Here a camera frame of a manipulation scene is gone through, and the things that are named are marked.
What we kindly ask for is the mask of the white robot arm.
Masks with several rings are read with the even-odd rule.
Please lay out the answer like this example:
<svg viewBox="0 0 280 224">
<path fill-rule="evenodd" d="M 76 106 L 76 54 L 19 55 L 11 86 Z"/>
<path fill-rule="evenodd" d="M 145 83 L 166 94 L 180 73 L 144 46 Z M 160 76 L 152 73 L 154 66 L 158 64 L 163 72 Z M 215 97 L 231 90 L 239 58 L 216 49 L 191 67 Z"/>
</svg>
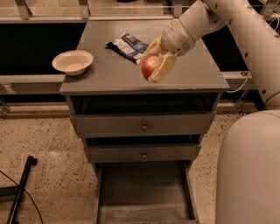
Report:
<svg viewBox="0 0 280 224">
<path fill-rule="evenodd" d="M 195 0 L 153 40 L 145 55 L 162 80 L 176 58 L 204 35 L 227 26 L 266 105 L 225 134 L 216 180 L 216 224 L 280 224 L 280 38 L 248 0 Z"/>
</svg>

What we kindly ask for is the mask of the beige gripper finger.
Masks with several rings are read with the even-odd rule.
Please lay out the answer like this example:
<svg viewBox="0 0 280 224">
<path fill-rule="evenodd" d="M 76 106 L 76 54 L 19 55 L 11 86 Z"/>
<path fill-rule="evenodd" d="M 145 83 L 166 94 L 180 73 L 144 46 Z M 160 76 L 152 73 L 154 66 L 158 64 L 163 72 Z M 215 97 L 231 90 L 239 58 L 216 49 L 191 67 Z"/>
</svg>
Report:
<svg viewBox="0 0 280 224">
<path fill-rule="evenodd" d="M 162 46 L 161 38 L 155 38 L 143 53 L 140 62 L 143 63 L 145 59 L 151 55 L 158 56 L 159 54 L 165 54 L 165 49 Z"/>
<path fill-rule="evenodd" d="M 159 54 L 157 58 L 157 66 L 151 73 L 148 81 L 159 82 L 161 81 L 175 66 L 177 57 L 172 53 Z"/>
</svg>

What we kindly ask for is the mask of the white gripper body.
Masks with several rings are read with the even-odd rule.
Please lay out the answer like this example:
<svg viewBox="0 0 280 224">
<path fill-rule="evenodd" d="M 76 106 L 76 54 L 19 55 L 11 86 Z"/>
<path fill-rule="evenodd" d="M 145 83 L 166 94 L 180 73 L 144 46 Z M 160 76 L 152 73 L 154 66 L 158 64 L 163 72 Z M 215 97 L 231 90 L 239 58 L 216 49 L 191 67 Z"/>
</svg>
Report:
<svg viewBox="0 0 280 224">
<path fill-rule="evenodd" d="M 195 46 L 195 40 L 179 19 L 174 19 L 164 28 L 161 35 L 163 48 L 176 56 L 184 56 Z"/>
</svg>

